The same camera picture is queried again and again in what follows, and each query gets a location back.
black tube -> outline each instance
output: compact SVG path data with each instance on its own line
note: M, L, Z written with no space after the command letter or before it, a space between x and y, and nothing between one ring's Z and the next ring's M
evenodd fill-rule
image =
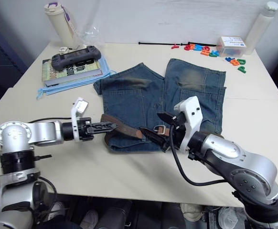
M172 43L150 43L150 42L138 42L138 44L175 45L175 44L172 44Z
M201 46L216 47L216 44L205 44L205 43L195 43L195 42L188 42L188 44L198 44L198 45L201 45Z
M181 163L179 162L179 159L178 159L178 156L177 156L177 153L175 151L175 148L174 148L174 141L173 141L173 130L175 129L175 126L174 125L171 125L170 126L170 147L171 147L171 151L172 151L172 154L174 156L174 159L175 159L175 162L176 162L176 165L179 169L179 172L181 173L182 177L191 185L194 185L194 186L207 186L207 185L214 185L214 184L218 184L218 183L224 183L224 182L227 182L226 180L213 180L213 181L208 181L208 182L202 182L202 183L197 183L197 182L194 182L194 181L191 181L185 174L185 172L183 171L182 169L182 165Z

stack of books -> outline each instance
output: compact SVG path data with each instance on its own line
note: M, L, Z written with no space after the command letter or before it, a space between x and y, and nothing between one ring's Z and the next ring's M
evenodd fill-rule
M51 59L43 60L42 81L46 87L71 83L83 79L95 78L103 74L99 61L90 59L65 67L62 71L55 70Z

brown leather belt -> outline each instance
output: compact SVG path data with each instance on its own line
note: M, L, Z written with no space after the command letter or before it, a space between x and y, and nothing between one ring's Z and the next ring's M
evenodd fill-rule
M120 121L119 119L117 119L113 116L110 116L107 114L102 114L101 122L112 122L112 123L115 123L118 125L118 127L116 129L114 129L111 132L106 133L105 142L107 145L109 143L109 140L118 133L129 136L129 137L137 138L137 139L143 139L144 135L140 130L124 124L122 121ZM169 136L170 129L166 128L166 126L164 126L164 125L158 125L154 128L154 130L159 135Z

denim shorts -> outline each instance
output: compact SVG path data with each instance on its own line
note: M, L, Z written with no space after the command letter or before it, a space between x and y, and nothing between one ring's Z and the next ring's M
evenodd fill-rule
M174 106L197 96L203 114L201 131L220 134L225 94L225 72L170 59L165 77L143 63L94 83L103 95L104 113L139 129L166 125L158 118L162 111L174 113ZM117 134L109 145L115 151L158 151L160 147L148 139L135 139Z

game controller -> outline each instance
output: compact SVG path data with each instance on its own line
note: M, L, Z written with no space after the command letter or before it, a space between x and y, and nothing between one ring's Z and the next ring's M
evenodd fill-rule
M62 55L54 55L51 60L51 65L55 70L61 71L67 65L92 58L95 60L99 60L101 56L101 52L95 46L87 46L85 49L69 52Z

